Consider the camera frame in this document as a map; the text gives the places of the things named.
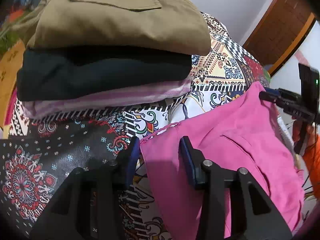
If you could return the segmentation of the orange sleeve forearm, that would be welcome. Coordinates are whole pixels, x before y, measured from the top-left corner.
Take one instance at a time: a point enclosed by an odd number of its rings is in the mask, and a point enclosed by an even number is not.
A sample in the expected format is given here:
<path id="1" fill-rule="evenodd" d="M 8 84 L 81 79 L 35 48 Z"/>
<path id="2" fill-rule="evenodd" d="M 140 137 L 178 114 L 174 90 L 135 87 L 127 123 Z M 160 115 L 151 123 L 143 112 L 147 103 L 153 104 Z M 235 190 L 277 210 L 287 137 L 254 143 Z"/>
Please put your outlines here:
<path id="1" fill-rule="evenodd" d="M 319 200 L 319 135 L 316 135 L 315 144 L 306 148 L 303 159 L 309 172 L 313 195 Z"/>

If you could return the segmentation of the right hand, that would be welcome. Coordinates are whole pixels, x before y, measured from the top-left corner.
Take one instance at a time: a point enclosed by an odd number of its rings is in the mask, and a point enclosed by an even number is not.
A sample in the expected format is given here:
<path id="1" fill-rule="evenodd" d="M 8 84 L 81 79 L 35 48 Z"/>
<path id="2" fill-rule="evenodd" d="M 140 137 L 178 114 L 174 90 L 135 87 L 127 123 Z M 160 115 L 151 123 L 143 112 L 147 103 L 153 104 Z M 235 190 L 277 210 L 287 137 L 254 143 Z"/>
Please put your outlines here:
<path id="1" fill-rule="evenodd" d="M 295 120 L 292 126 L 292 139 L 294 142 L 294 152 L 304 155 L 307 148 L 310 148 L 317 142 L 317 126 L 307 124 L 302 120 Z"/>

